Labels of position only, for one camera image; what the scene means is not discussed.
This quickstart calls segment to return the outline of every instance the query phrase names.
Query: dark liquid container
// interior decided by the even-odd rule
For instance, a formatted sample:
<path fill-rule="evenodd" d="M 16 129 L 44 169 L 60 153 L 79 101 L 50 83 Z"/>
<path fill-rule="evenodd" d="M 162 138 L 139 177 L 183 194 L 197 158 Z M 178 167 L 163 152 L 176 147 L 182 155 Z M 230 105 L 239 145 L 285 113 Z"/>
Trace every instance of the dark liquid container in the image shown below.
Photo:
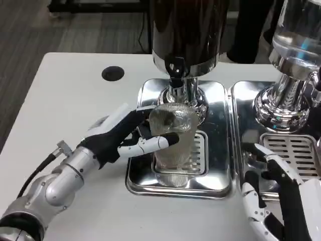
<path fill-rule="evenodd" d="M 154 54 L 163 60 L 168 55 L 183 57 L 189 66 L 210 60 L 216 64 L 228 3 L 226 0 L 155 0 Z"/>

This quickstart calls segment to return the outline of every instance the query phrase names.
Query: gray carpet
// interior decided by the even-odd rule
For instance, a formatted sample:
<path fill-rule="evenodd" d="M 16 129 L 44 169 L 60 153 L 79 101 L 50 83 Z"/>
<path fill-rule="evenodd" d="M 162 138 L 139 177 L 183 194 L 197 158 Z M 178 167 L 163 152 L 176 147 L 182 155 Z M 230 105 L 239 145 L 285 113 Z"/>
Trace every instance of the gray carpet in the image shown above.
<path fill-rule="evenodd" d="M 141 51 L 137 40 L 142 14 L 64 14 L 53 19 L 47 4 L 48 0 L 0 0 L 0 151 L 46 53 Z M 231 6 L 235 10 L 237 0 Z M 235 22 L 228 21 L 222 52 L 233 42 Z M 147 50 L 146 30 L 141 42 Z"/>

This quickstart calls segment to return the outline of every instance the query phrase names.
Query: white table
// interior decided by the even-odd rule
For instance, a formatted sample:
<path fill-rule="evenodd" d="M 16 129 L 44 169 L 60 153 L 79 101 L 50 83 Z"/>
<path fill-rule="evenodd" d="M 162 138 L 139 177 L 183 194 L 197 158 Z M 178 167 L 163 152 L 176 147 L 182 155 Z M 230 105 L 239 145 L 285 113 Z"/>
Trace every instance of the white table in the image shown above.
<path fill-rule="evenodd" d="M 121 80 L 102 79 L 111 65 L 125 70 Z M 278 76 L 271 65 L 219 63 L 201 79 L 228 89 L 239 80 Z M 142 84 L 160 77 L 166 76 L 150 55 L 47 54 L 0 155 L 0 213 L 58 141 L 75 148 L 98 118 L 123 102 L 135 108 Z M 255 240 L 238 193 L 222 201 L 135 196 L 125 187 L 126 165 L 119 160 L 93 175 L 72 207 L 51 223 L 45 240 Z"/>

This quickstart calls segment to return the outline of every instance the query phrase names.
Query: black cable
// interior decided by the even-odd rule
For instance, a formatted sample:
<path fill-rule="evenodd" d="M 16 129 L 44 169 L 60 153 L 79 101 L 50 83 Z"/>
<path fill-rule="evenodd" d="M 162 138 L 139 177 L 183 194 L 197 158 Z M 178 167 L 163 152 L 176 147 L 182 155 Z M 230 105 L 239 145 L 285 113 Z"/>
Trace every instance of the black cable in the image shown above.
<path fill-rule="evenodd" d="M 142 37 L 142 33 L 143 33 L 143 31 L 144 31 L 144 28 L 145 28 L 145 12 L 142 13 L 142 25 L 141 25 L 141 31 L 140 31 L 140 34 L 139 34 L 139 37 L 138 37 L 138 43 L 139 43 L 139 45 L 140 45 L 140 48 L 141 48 L 142 52 L 143 52 L 144 54 L 147 54 L 146 51 L 144 50 L 141 42 L 140 42 L 140 39 L 141 39 L 141 37 Z"/>
<path fill-rule="evenodd" d="M 44 170 L 45 167 L 47 167 L 50 163 L 52 163 L 56 159 L 56 156 L 52 153 L 49 154 L 49 156 L 36 168 L 36 170 L 30 175 L 30 177 L 25 181 L 24 185 L 22 186 L 17 199 L 22 197 L 24 194 L 26 188 L 31 183 L 31 181 L 37 176 L 38 173 L 40 173 L 42 170 Z"/>

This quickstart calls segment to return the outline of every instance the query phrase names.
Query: metal robot forearm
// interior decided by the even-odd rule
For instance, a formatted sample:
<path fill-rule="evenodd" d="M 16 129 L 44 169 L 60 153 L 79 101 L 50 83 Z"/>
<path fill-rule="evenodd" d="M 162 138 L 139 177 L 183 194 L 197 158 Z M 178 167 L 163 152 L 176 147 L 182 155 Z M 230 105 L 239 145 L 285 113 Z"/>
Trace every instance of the metal robot forearm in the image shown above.
<path fill-rule="evenodd" d="M 51 220 L 66 210 L 90 172 L 99 169 L 94 154 L 77 148 L 50 175 L 35 180 L 0 219 L 0 240 L 41 241 Z"/>

